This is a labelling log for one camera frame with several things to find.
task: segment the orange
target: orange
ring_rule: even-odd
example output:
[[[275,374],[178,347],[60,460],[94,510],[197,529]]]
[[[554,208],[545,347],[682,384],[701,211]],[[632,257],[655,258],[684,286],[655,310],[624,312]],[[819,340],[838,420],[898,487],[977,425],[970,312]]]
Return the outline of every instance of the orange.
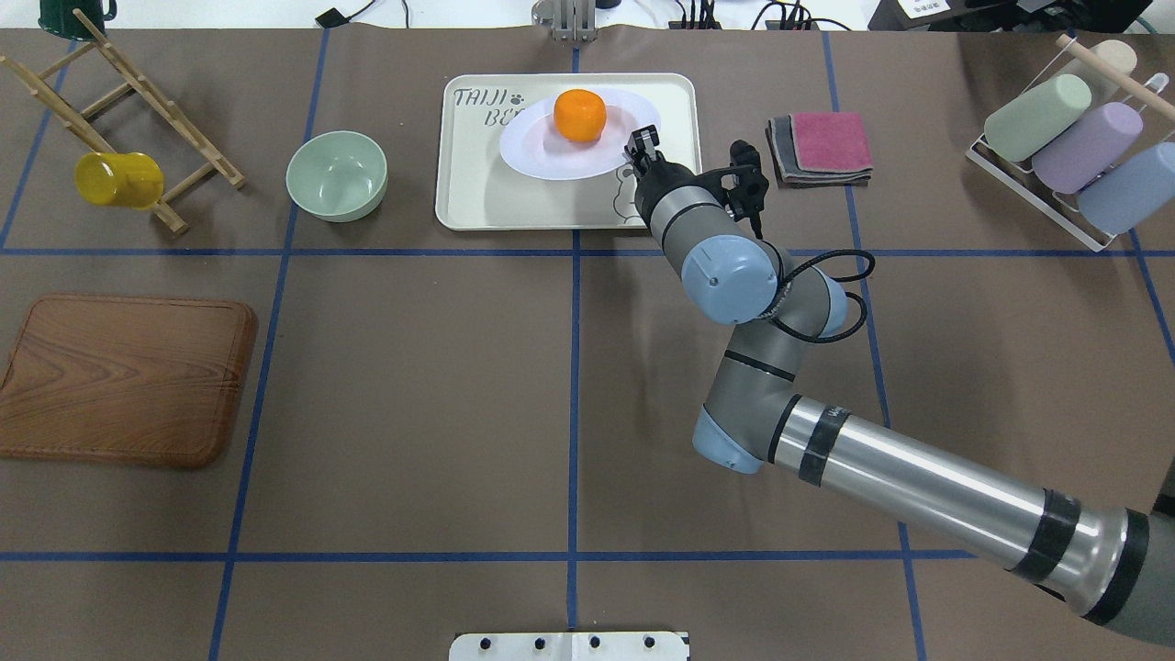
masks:
[[[604,133],[607,109],[599,94],[568,89],[555,100],[555,128],[572,142],[595,142]]]

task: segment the white tray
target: white tray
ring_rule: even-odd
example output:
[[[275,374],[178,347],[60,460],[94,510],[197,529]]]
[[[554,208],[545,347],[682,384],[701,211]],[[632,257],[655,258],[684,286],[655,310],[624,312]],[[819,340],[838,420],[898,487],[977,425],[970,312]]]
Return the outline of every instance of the white tray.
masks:
[[[623,170],[576,181],[543,181],[502,160],[498,137],[528,104],[573,87],[640,94],[662,116],[665,157],[698,171],[693,83],[676,73],[461,75],[445,86],[436,214],[450,229],[617,229],[644,227],[632,205],[636,181]]]

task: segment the mint green bowl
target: mint green bowl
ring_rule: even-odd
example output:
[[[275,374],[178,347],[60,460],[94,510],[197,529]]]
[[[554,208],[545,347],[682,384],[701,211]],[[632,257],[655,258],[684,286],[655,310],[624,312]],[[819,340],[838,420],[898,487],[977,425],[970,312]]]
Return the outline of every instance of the mint green bowl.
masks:
[[[298,147],[286,168],[294,203],[329,222],[371,213],[388,190],[388,158],[362,133],[333,130]]]

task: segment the green cup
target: green cup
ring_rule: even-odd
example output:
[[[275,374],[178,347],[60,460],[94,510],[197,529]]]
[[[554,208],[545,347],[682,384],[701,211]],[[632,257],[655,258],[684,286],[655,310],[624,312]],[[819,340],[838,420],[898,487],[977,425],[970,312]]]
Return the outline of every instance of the green cup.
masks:
[[[81,9],[99,32],[106,34],[106,21],[114,20],[119,5],[110,0],[110,11],[103,14],[102,0],[41,0],[41,18],[36,22],[45,32],[63,39],[93,41],[94,35],[73,15],[74,9]]]

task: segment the pink towel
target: pink towel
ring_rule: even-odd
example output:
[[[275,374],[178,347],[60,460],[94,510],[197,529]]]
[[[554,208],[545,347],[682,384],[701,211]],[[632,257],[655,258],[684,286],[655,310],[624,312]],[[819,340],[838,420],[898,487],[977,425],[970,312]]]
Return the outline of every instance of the pink towel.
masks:
[[[793,113],[795,163],[808,171],[860,171],[873,167],[865,124],[857,113]]]

